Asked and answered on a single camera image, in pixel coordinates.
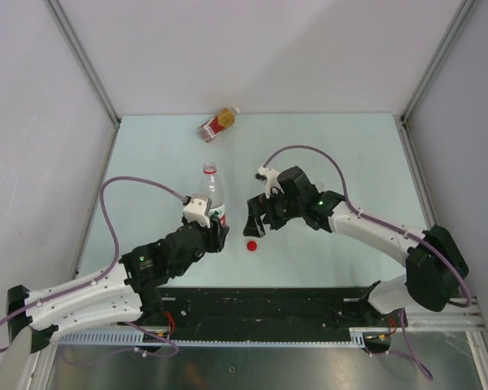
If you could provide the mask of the red bottle cap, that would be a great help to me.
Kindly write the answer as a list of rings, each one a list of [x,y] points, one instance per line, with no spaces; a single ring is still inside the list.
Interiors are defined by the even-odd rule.
[[[248,251],[250,252],[255,252],[258,248],[258,244],[256,241],[254,240],[249,240],[247,243],[246,243],[246,248]]]

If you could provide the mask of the red-labelled clear water bottle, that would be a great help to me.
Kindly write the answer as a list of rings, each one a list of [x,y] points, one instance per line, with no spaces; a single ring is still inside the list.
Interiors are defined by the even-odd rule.
[[[203,164],[203,176],[199,185],[199,193],[211,200],[209,216],[217,217],[223,226],[227,225],[224,186],[218,175],[217,165],[214,162]]]

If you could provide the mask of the yellow tea bottle red label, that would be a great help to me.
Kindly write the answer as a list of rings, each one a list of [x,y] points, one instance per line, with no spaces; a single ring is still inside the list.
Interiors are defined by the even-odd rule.
[[[205,142],[210,142],[223,131],[234,125],[240,109],[236,106],[226,107],[213,115],[198,128],[198,134]]]

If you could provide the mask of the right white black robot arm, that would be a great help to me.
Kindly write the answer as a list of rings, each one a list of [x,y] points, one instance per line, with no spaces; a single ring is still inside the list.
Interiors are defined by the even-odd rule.
[[[316,231],[360,241],[405,268],[405,275],[377,281],[345,305],[342,317],[350,326],[377,326],[388,314],[408,307],[440,312],[468,275],[468,265],[444,227],[398,227],[354,211],[343,195],[318,190],[297,166],[282,172],[260,167],[255,177],[265,190],[247,202],[245,237],[262,238],[267,230],[302,219]]]

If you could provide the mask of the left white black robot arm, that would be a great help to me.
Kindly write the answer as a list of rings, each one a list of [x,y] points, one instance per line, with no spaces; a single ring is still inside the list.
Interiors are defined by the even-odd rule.
[[[7,292],[8,336],[32,330],[32,352],[68,334],[111,323],[157,323],[163,316],[159,287],[182,276],[205,254],[222,251],[229,227],[217,217],[210,227],[185,221],[163,239],[124,254],[111,269],[47,290],[23,285]]]

